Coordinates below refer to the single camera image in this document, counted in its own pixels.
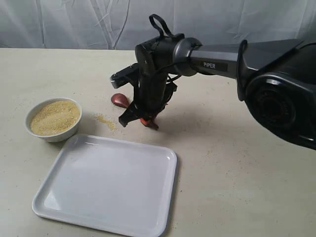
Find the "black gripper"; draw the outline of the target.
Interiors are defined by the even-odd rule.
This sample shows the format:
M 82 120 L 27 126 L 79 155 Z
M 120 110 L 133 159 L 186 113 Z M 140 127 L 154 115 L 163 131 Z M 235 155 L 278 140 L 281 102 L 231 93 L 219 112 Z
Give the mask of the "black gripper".
M 177 85 L 167 82 L 168 73 L 146 75 L 140 73 L 139 84 L 134 91 L 134 101 L 119 116 L 119 123 L 126 127 L 129 122 L 140 118 L 147 128 L 159 128 L 155 119 L 177 90 Z

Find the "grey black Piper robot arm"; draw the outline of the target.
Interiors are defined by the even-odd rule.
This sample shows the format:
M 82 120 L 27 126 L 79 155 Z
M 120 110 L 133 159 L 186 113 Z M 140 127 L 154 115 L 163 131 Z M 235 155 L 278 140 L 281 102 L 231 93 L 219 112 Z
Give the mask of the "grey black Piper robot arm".
M 277 137 L 316 147 L 316 45 L 298 39 L 202 45 L 183 34 L 156 37 L 135 47 L 137 62 L 111 76 L 127 83 L 134 99 L 121 125 L 154 119 L 171 99 L 175 80 L 196 74 L 235 79 L 237 96 L 254 119 Z

